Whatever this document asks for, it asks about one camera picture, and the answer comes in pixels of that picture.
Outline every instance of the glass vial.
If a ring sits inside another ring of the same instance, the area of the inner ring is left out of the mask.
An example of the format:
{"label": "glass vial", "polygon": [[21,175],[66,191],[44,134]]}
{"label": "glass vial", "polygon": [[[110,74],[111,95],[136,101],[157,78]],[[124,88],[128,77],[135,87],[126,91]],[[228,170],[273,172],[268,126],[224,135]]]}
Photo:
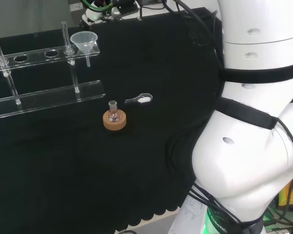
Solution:
{"label": "glass vial", "polygon": [[107,113],[107,118],[111,122],[117,122],[122,118],[122,113],[117,109],[117,102],[110,101],[109,103],[109,111]]}

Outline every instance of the table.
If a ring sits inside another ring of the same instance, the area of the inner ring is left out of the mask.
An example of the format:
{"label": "table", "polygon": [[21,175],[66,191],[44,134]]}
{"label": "table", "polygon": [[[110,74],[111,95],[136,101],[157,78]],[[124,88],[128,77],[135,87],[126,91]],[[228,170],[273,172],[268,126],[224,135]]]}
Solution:
{"label": "table", "polygon": [[[186,197],[179,173],[168,173],[164,147],[171,134],[212,109],[218,88],[213,49],[197,44],[202,32],[195,22],[170,14],[104,23],[93,31],[101,54],[91,58],[91,68],[77,60],[77,76],[80,83],[100,79],[104,98],[0,119],[0,234],[113,234],[175,210]],[[55,30],[0,44],[10,54],[63,45],[63,39]],[[67,66],[12,75],[22,94],[70,85]],[[124,105],[140,93],[152,94],[153,101]],[[0,74],[0,98],[6,96]],[[110,100],[127,115],[119,133],[103,127]],[[192,170],[190,150],[177,160],[180,171]]]}

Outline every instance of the test tube rack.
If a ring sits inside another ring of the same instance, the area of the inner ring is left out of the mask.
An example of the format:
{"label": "test tube rack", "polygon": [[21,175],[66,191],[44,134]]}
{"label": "test tube rack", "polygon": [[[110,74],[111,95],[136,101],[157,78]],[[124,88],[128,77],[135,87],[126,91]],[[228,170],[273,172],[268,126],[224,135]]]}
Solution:
{"label": "test tube rack", "polygon": [[[100,53],[97,43],[94,43],[89,53],[84,54],[76,45],[70,44],[67,25],[64,21],[62,22],[62,33],[65,46],[5,56],[0,47],[0,72],[6,78],[12,94],[11,97],[0,98],[0,118],[104,97],[105,92],[101,81],[79,84],[75,68],[75,59],[97,56]],[[71,86],[18,94],[11,75],[13,69],[63,60],[69,63],[73,83]]]}

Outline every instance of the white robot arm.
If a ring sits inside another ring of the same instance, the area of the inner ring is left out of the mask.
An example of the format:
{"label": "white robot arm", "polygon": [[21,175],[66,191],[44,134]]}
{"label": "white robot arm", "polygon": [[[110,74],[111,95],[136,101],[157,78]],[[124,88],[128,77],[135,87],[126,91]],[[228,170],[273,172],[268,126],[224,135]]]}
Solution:
{"label": "white robot arm", "polygon": [[[229,74],[232,69],[256,71],[271,80],[246,83],[236,77],[226,81],[221,97],[280,118],[293,135],[293,77],[277,82],[269,73],[293,67],[293,0],[218,1]],[[279,123],[265,129],[215,110],[193,150],[192,164],[197,185],[241,222],[256,225],[293,179],[293,143]],[[206,205],[188,195],[169,233],[229,232],[206,214]],[[253,231],[266,233],[262,224]]]}
{"label": "white robot arm", "polygon": [[104,20],[104,16],[112,20],[119,20],[121,17],[134,14],[140,10],[136,0],[94,0],[91,4],[88,0],[81,0],[86,12],[82,16],[81,24],[84,28],[90,28],[96,23]]}

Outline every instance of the plastic funnel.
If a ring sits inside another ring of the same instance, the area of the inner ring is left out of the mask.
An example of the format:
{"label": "plastic funnel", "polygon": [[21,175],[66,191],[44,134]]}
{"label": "plastic funnel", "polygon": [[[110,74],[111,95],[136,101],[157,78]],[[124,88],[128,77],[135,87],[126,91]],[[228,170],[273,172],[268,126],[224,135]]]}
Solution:
{"label": "plastic funnel", "polygon": [[74,43],[78,47],[78,49],[86,55],[86,61],[87,61],[88,67],[90,67],[90,60],[87,54],[90,53],[97,39],[98,39],[98,35],[89,31],[78,32],[73,34],[70,37],[70,40],[72,41],[72,43]]}

